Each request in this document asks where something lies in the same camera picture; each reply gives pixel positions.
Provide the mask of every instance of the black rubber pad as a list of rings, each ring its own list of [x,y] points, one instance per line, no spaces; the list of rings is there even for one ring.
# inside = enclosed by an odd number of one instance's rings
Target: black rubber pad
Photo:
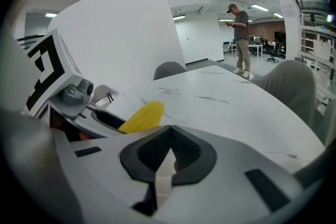
[[[77,157],[83,157],[83,156],[90,155],[90,154],[93,154],[99,151],[101,151],[101,148],[94,146],[94,147],[85,148],[84,150],[75,151],[75,154]]]
[[[272,212],[290,202],[281,190],[261,170],[250,170],[246,172],[245,175]]]

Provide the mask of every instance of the white wall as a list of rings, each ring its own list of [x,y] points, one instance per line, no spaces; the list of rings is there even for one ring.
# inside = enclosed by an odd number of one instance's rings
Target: white wall
[[[225,41],[233,41],[233,39],[235,38],[233,27],[227,26],[224,23],[219,23],[219,29],[221,30],[220,37],[222,43]]]
[[[45,34],[51,22],[45,13],[27,13],[25,23],[25,36]]]
[[[83,76],[121,92],[153,80],[167,61],[185,67],[167,0],[81,0],[54,17]]]
[[[15,28],[14,28],[14,38],[25,37],[25,23],[26,23],[26,13],[23,11],[16,18]]]
[[[190,13],[175,21],[186,63],[208,58],[222,60],[221,32],[216,13]]]

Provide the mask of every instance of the man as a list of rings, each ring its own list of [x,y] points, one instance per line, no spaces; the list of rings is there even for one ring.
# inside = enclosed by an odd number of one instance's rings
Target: man
[[[227,26],[235,28],[235,42],[237,48],[237,69],[234,74],[243,73],[243,78],[250,76],[250,52],[248,50],[248,41],[250,39],[250,28],[248,25],[248,15],[245,11],[240,11],[235,4],[230,4],[227,13],[236,15],[234,22],[227,22]]]

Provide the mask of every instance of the white table top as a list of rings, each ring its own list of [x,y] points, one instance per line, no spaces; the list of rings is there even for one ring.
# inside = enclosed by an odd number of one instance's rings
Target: white table top
[[[316,135],[289,108],[218,66],[124,91],[107,110],[128,120],[151,100],[165,104],[161,125],[192,127],[244,142],[291,173],[324,151]]]

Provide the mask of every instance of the office chair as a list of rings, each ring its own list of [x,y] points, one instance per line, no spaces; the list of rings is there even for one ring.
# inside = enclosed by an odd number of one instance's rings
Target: office chair
[[[328,103],[321,124],[315,131],[316,136],[325,146],[329,146],[336,138],[336,100]]]
[[[187,72],[187,70],[177,62],[165,62],[157,67],[153,80],[163,79],[184,72]]]
[[[118,93],[106,85],[99,85],[93,92],[91,103],[97,104],[99,107],[106,108],[113,101],[112,94]]]
[[[267,75],[251,80],[311,125],[315,110],[316,83],[309,67],[294,61],[281,62]]]
[[[277,42],[276,45],[275,45],[274,52],[271,53],[271,58],[267,58],[267,61],[271,60],[271,61],[274,61],[274,63],[275,63],[275,61],[279,62],[279,60],[274,58],[277,55],[279,45],[280,45],[280,42]]]

